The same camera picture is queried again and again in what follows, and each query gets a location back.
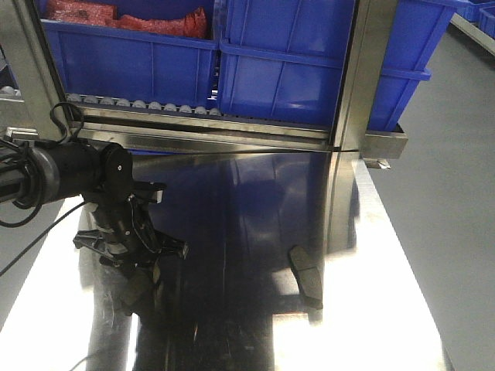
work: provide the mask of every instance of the stainless steel frame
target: stainless steel frame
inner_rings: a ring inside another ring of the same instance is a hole
[[[397,0],[359,0],[348,53],[342,104],[333,133],[294,128],[238,117],[204,118],[185,114],[153,114],[83,106],[89,117],[81,136],[119,141],[129,148],[163,151],[219,152],[362,151],[371,145],[381,158],[396,158],[402,144],[389,153],[383,136],[366,135],[367,120],[380,77]],[[63,96],[32,0],[5,0],[0,12],[0,39],[16,73],[22,99],[0,99],[0,125],[35,128],[41,138],[58,138],[47,112]]]
[[[0,43],[22,92],[22,99],[0,98],[0,124],[35,128],[41,138],[58,138],[48,113],[62,100],[63,89],[32,0],[2,1]],[[56,114],[65,121],[62,112]]]
[[[363,147],[398,0],[360,0],[344,79],[333,146]]]
[[[454,14],[452,21],[450,22],[495,56],[495,39],[493,37],[488,36],[485,32],[481,31],[474,24],[457,13]]]

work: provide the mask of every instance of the red item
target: red item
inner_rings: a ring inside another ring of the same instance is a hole
[[[117,18],[117,6],[77,0],[49,0],[46,17],[56,21],[105,26],[107,20]]]
[[[150,19],[146,21],[135,18],[132,15],[123,15],[118,21],[108,20],[107,26],[172,36],[197,37],[200,39],[207,37],[207,16],[202,7],[181,19],[169,21]]]
[[[120,19],[116,19],[117,6],[115,5],[80,2],[78,0],[49,0],[46,6],[46,17],[56,21],[131,29],[162,35],[199,39],[207,37],[207,16],[203,7],[199,7],[181,19],[150,19],[146,21],[132,15],[123,15]]]

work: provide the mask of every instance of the robotic arm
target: robotic arm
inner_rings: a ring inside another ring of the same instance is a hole
[[[97,230],[79,232],[74,243],[100,254],[102,264],[149,267],[162,255],[185,258],[187,244],[155,230],[149,217],[148,204],[161,202],[166,186],[135,182],[132,157],[120,145],[77,138],[0,145],[0,202],[13,200],[35,213],[42,204],[81,194]]]

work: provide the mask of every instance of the blue crate stack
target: blue crate stack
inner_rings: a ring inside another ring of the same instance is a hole
[[[369,129],[393,131],[453,13],[466,0],[400,0]],[[349,0],[230,0],[220,109],[329,128],[353,18]]]
[[[495,6],[494,0],[468,0],[467,6],[457,9],[457,13],[470,22],[478,23],[480,10],[489,6]]]
[[[48,0],[36,0],[43,17]],[[203,6],[208,24],[213,0],[97,0],[118,7],[118,16],[180,19]],[[208,106],[218,42],[42,19],[67,93],[128,100]]]
[[[481,9],[480,29],[487,35],[495,38],[495,6]]]

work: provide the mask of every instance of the stainless steel surface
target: stainless steel surface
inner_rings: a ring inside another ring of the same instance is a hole
[[[267,151],[274,148],[329,151],[328,131],[273,122],[81,104],[81,137],[118,141],[127,148],[178,152]]]
[[[457,13],[454,14],[450,22],[495,56],[495,39],[493,39],[493,37],[488,36],[473,23],[464,19]]]
[[[0,40],[23,99],[15,104],[2,101],[2,124],[36,128],[42,138],[59,138],[48,113],[63,91],[32,0],[0,2]],[[62,112],[57,116],[65,121]]]
[[[190,245],[182,266],[160,263],[181,287],[174,326],[136,340],[115,301],[121,277],[73,248],[73,215],[47,237],[0,333],[0,369],[449,369],[357,154],[141,157],[135,176],[167,183],[155,226]],[[294,244],[320,267],[321,311],[298,296]]]
[[[363,158],[386,158],[395,160],[401,157],[408,136],[401,132],[367,131],[360,150]]]
[[[116,141],[126,148],[177,152],[228,152],[270,151],[294,149],[328,151],[328,143],[322,139],[296,138],[246,131],[183,131],[180,128],[126,126],[122,124],[97,124],[86,122],[81,138],[99,141]]]
[[[38,131],[36,129],[29,128],[11,128],[5,129],[5,135],[12,139],[19,139],[25,141],[35,141],[39,139]]]
[[[398,0],[360,0],[333,146],[360,150],[380,79]]]
[[[239,117],[199,116],[181,114],[177,112],[148,110],[132,110],[122,107],[98,107],[94,105],[78,104],[84,116],[95,122],[127,122],[138,126],[138,123],[153,123],[160,125],[176,125],[192,130],[193,128],[210,129],[211,131],[245,131],[247,133],[274,134],[288,137],[328,139],[328,131],[312,128],[290,127],[290,123],[266,120],[254,120]]]
[[[20,128],[34,128],[29,116],[26,102],[17,97],[0,98],[0,128],[17,126]]]

